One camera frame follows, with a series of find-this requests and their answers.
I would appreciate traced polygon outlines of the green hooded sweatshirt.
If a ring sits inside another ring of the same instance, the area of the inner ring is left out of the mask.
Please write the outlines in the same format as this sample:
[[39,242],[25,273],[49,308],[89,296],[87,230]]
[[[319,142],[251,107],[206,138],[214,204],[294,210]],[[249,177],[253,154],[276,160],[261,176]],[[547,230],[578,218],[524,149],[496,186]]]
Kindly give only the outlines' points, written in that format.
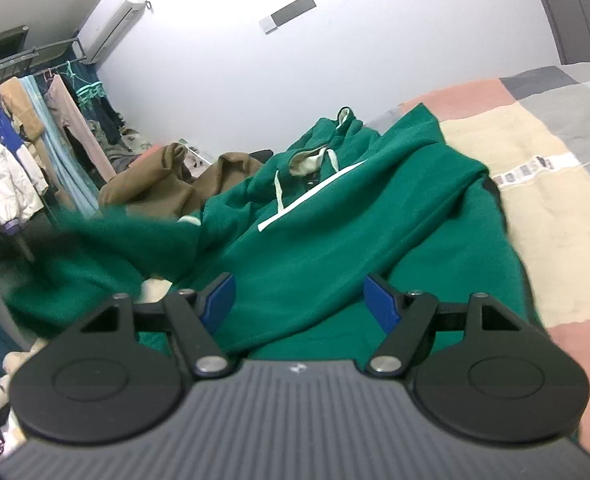
[[341,110],[188,217],[65,214],[32,252],[5,301],[46,339],[148,278],[200,289],[225,272],[237,299],[215,338],[230,356],[365,363],[384,338],[370,274],[446,302],[486,292],[536,321],[488,169],[423,105],[384,133]]

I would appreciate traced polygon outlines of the hanging clothes on rack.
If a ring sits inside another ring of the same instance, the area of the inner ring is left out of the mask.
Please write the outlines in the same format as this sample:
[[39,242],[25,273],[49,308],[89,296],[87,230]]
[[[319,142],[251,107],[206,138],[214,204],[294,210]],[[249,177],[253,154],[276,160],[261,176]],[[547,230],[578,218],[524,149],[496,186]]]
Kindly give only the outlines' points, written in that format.
[[0,234],[17,235],[54,206],[86,217],[100,210],[100,185],[116,176],[103,146],[60,74],[0,84]]

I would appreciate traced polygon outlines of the metal clothes rack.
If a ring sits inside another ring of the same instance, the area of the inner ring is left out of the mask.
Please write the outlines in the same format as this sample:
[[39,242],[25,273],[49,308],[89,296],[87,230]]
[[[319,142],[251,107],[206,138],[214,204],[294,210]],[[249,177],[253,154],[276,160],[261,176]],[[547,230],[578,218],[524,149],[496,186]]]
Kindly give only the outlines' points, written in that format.
[[78,38],[33,47],[0,60],[0,84],[12,77],[22,78],[56,70],[67,62],[80,62],[85,58],[86,50]]

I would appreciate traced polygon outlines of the brown jacket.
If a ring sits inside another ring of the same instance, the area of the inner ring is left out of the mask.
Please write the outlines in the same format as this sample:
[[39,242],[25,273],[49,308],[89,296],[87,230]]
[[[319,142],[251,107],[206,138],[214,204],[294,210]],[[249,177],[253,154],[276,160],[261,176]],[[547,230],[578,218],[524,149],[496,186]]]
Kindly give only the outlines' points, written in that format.
[[185,146],[173,143],[140,156],[101,188],[100,208],[124,208],[135,216],[178,219],[201,209],[210,197],[252,177],[272,153],[225,153],[197,177],[185,163],[187,155]]

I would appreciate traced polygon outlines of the patchwork bed cover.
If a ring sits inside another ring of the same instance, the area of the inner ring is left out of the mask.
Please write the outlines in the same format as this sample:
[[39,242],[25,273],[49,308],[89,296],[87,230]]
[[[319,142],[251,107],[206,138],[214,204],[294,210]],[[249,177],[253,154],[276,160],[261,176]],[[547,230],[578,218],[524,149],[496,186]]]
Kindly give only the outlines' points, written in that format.
[[[429,92],[366,127],[384,133],[418,105],[448,145],[488,169],[535,322],[590,379],[590,64]],[[590,401],[580,440],[590,451]]]

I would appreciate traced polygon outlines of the white air conditioner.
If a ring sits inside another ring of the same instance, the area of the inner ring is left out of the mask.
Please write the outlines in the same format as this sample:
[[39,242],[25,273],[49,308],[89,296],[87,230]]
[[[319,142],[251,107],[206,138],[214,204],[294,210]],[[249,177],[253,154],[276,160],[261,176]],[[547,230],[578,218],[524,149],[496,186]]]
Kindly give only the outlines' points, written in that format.
[[96,8],[78,32],[77,53],[86,64],[102,63],[146,10],[144,0],[124,0],[111,8]]

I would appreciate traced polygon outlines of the white wall switch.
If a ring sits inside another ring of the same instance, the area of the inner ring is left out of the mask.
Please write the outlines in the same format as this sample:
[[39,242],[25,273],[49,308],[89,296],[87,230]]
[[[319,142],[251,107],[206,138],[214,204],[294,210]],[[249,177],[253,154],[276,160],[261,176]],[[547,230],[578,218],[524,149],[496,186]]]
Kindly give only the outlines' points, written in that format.
[[279,26],[275,24],[275,21],[271,15],[262,18],[259,24],[265,35],[269,35],[271,32],[275,32],[279,28]]

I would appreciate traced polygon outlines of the grey wall switch panel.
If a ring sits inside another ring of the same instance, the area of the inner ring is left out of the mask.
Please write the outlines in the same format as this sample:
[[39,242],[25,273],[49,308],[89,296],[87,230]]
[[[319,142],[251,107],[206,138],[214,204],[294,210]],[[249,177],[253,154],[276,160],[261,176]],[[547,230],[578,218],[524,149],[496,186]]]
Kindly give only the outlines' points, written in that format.
[[272,13],[271,18],[275,26],[281,27],[294,18],[298,18],[301,14],[314,9],[316,6],[315,0],[294,0],[287,6],[283,6],[283,8]]

